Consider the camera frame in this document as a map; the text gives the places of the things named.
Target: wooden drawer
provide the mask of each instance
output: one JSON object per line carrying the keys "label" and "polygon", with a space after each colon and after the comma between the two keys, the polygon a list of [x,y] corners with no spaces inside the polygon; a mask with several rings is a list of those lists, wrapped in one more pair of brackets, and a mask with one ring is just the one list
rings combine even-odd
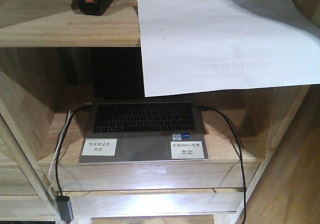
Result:
{"label": "wooden drawer", "polygon": [[19,168],[0,168],[0,195],[36,195]]}
{"label": "wooden drawer", "polygon": [[69,192],[76,217],[145,217],[234,213],[242,192],[212,189]]}
{"label": "wooden drawer", "polygon": [[[245,163],[247,184],[259,163]],[[42,168],[48,175],[48,167]],[[239,163],[153,163],[62,166],[63,191],[242,187]]]}

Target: silver laptop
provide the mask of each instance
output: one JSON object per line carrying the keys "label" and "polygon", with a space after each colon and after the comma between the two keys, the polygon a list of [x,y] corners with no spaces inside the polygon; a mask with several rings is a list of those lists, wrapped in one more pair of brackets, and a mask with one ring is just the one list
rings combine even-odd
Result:
{"label": "silver laptop", "polygon": [[201,113],[188,95],[143,98],[140,48],[94,48],[91,52],[98,97],[92,105],[81,163],[208,158]]}

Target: white paper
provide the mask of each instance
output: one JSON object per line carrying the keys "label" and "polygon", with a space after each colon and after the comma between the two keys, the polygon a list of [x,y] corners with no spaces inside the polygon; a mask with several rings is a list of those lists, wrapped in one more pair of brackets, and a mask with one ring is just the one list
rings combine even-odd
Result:
{"label": "white paper", "polygon": [[84,142],[83,156],[114,156],[117,139],[115,138],[87,138]]}
{"label": "white paper", "polygon": [[204,159],[201,141],[171,141],[172,159]]}
{"label": "white paper", "polygon": [[320,29],[291,0],[138,0],[146,97],[320,83]]}

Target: sticker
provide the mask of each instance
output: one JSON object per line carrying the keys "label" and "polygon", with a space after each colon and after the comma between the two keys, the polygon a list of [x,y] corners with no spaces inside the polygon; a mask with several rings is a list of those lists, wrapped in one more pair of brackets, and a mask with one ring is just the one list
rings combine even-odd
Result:
{"label": "sticker", "polygon": [[171,141],[172,159],[204,159],[201,141]]}
{"label": "sticker", "polygon": [[189,139],[190,138],[189,133],[182,133],[182,138],[183,139]]}
{"label": "sticker", "polygon": [[181,141],[181,134],[180,133],[173,133],[172,134],[172,141]]}
{"label": "sticker", "polygon": [[88,138],[84,142],[83,156],[114,156],[117,139]]}

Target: laptop key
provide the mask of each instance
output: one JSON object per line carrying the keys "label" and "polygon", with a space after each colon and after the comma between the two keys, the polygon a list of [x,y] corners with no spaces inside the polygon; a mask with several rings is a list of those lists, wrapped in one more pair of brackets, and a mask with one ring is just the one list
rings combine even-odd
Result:
{"label": "laptop key", "polygon": [[182,125],[181,128],[182,128],[183,131],[188,131],[189,130],[188,125]]}
{"label": "laptop key", "polygon": [[94,133],[100,133],[101,132],[101,127],[95,127],[93,128]]}

